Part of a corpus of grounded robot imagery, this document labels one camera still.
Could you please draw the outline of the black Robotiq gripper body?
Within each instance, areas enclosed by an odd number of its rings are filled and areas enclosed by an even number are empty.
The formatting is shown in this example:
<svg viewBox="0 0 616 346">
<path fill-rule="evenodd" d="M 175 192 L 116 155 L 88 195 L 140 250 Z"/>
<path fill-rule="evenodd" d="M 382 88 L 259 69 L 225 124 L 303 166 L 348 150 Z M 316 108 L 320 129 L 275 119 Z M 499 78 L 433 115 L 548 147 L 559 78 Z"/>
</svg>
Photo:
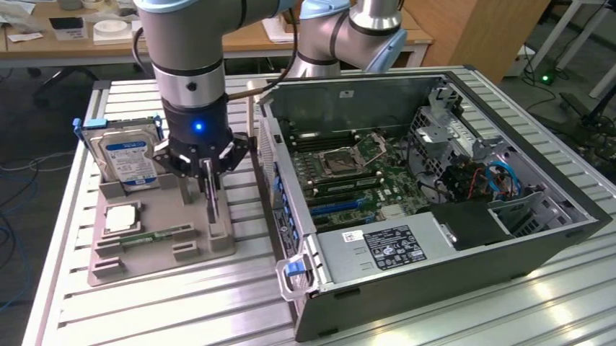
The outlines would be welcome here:
<svg viewBox="0 0 616 346">
<path fill-rule="evenodd" d="M 191 148 L 201 158 L 218 157 L 233 141 L 227 118 L 229 95 L 223 94 L 210 105 L 187 108 L 173 105 L 163 99 L 163 110 L 169 125 L 170 147 L 183 155 Z"/>
</svg>

